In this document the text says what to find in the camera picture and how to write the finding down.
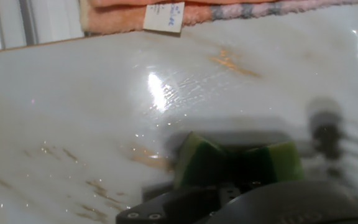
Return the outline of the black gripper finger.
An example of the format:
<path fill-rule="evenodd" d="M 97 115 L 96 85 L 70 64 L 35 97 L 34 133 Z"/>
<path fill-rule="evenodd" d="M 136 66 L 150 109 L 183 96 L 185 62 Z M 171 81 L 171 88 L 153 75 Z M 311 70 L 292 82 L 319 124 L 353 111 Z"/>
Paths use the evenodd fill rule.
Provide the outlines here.
<path fill-rule="evenodd" d="M 171 183 L 145 187 L 141 203 L 116 215 L 116 224 L 206 223 L 223 206 L 261 186 L 251 181 L 180 189 Z"/>

